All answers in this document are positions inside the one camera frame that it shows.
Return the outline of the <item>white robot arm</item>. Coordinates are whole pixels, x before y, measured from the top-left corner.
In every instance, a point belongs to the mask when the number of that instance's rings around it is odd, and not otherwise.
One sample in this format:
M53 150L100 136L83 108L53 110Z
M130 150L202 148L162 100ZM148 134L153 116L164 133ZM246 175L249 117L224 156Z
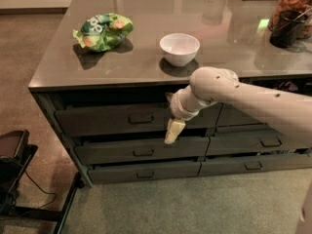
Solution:
M270 128L312 146L312 97L241 83L229 69L200 67L189 85L169 96L173 118L165 143L172 144L185 123L218 102L229 104Z

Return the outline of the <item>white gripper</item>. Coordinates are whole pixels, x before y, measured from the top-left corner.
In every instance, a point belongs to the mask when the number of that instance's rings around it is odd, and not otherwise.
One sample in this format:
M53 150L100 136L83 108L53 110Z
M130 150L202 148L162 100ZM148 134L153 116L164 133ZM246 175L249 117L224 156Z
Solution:
M165 97L170 103L170 109L173 116L177 118L169 120L165 135L165 143L172 144L185 128L184 121L189 121L198 115L198 99L184 89L180 89L174 94L165 93Z

